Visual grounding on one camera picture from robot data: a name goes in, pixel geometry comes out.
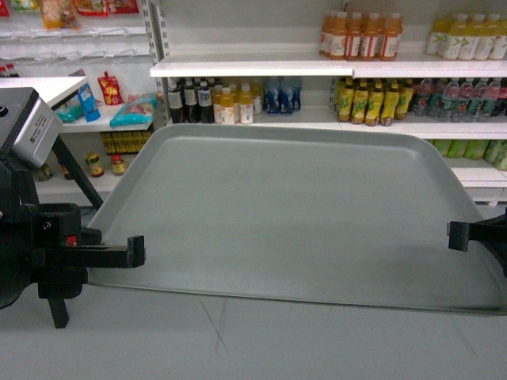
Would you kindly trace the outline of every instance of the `gray plastic tray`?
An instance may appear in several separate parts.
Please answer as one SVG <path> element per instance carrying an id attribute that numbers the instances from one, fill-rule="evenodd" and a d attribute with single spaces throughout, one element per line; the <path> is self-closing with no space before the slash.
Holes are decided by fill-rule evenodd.
<path id="1" fill-rule="evenodd" d="M 434 147 L 405 135 L 177 125 L 157 131 L 96 214 L 146 237 L 146 265 L 97 285 L 357 306 L 505 312 L 477 207 Z"/>

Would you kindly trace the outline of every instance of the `red snack pouch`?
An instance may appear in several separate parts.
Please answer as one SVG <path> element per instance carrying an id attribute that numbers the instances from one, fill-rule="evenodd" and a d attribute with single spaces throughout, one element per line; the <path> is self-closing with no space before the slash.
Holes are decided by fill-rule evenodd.
<path id="1" fill-rule="evenodd" d="M 6 0 L 0 0 L 0 17 L 9 17 L 9 8 L 7 8 Z"/>
<path id="2" fill-rule="evenodd" d="M 108 72 L 104 72 L 104 77 L 98 79 L 98 84 L 101 86 L 104 101 L 107 105 L 121 105 L 124 100 L 120 95 L 120 85 L 116 77 L 109 77 Z"/>
<path id="3" fill-rule="evenodd" d="M 105 0 L 111 14 L 139 13 L 136 0 Z"/>

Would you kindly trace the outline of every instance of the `yellow drink bottle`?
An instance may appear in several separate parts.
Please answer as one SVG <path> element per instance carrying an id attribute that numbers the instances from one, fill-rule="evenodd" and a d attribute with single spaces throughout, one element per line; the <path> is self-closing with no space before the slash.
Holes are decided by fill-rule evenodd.
<path id="1" fill-rule="evenodd" d="M 374 127 L 379 123 L 380 108 L 382 107 L 382 102 L 383 102 L 382 82 L 377 81 L 375 83 L 375 88 L 370 92 L 370 96 L 368 98 L 368 107 L 366 111 L 366 116 L 364 118 L 364 122 L 366 123 L 366 125 Z"/>

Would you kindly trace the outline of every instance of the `dark soda bottle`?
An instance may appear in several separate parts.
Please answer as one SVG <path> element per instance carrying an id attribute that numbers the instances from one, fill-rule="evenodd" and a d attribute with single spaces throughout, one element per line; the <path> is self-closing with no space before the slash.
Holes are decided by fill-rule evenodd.
<path id="1" fill-rule="evenodd" d="M 206 81 L 200 83 L 198 94 L 201 121 L 205 124 L 213 124 L 215 122 L 215 113 L 213 112 L 212 93 Z"/>

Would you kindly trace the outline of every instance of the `product packaging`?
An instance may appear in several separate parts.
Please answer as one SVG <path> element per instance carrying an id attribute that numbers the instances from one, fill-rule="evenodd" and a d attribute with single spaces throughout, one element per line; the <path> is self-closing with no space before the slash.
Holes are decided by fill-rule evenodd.
<path id="1" fill-rule="evenodd" d="M 120 125 L 151 123 L 157 103 L 154 93 L 129 98 L 129 102 L 111 119 L 109 125 L 119 127 Z"/>

